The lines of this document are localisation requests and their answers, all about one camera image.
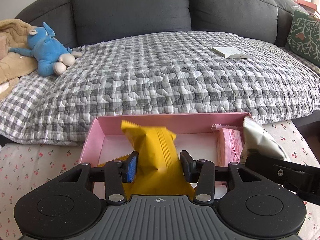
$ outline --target blue stuffed animal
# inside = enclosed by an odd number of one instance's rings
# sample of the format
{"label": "blue stuffed animal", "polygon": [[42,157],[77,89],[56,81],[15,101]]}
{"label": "blue stuffed animal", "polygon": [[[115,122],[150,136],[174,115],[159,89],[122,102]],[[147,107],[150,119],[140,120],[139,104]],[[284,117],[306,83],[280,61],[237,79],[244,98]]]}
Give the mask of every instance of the blue stuffed animal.
{"label": "blue stuffed animal", "polygon": [[29,31],[27,42],[30,49],[9,48],[9,52],[15,52],[27,57],[35,57],[38,61],[38,73],[46,77],[56,73],[61,75],[75,63],[76,57],[82,53],[65,48],[55,37],[54,31],[45,22],[43,27],[36,27]]}

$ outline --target pink cardboard box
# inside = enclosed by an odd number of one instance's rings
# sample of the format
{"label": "pink cardboard box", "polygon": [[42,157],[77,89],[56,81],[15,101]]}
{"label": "pink cardboard box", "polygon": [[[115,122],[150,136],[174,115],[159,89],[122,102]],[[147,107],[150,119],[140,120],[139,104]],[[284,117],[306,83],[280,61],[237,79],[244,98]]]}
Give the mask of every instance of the pink cardboard box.
{"label": "pink cardboard box", "polygon": [[85,140],[80,162],[92,167],[130,154],[132,146],[121,131],[121,121],[127,120],[142,126],[165,126],[177,134],[175,145],[178,154],[187,150],[193,159],[206,159],[218,163],[216,136],[213,124],[242,127],[249,113],[199,114],[148,114],[97,117],[93,120]]}

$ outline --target pink snack package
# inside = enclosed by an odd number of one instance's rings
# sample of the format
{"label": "pink snack package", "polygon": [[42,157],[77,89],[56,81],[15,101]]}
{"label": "pink snack package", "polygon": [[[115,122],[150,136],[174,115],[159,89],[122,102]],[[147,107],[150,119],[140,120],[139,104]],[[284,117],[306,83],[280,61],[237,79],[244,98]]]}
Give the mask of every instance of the pink snack package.
{"label": "pink snack package", "polygon": [[219,166],[228,167],[230,162],[239,162],[243,149],[240,127],[214,124],[212,131],[219,131],[218,162]]}

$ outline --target screw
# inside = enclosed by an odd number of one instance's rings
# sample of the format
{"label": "screw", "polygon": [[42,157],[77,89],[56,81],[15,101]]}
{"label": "screw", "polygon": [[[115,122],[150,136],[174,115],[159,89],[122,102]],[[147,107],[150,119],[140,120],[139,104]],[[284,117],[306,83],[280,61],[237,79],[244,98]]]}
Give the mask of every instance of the screw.
{"label": "screw", "polygon": [[278,176],[281,177],[283,175],[283,170],[278,171]]}
{"label": "screw", "polygon": [[121,194],[112,194],[109,196],[109,200],[113,202],[119,202],[124,200],[124,196]]}
{"label": "screw", "polygon": [[208,194],[199,194],[196,196],[196,200],[201,202],[208,202],[211,200],[211,196]]}

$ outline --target yellow wrapper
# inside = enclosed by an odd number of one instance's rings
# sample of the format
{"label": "yellow wrapper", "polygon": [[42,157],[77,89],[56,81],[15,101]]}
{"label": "yellow wrapper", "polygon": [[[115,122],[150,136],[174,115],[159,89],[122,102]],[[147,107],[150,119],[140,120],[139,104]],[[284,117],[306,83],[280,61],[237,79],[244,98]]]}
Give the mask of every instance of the yellow wrapper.
{"label": "yellow wrapper", "polygon": [[185,181],[173,140],[176,135],[165,127],[139,126],[122,121],[121,129],[134,150],[139,152],[136,178],[124,183],[131,195],[189,195],[194,189]]}

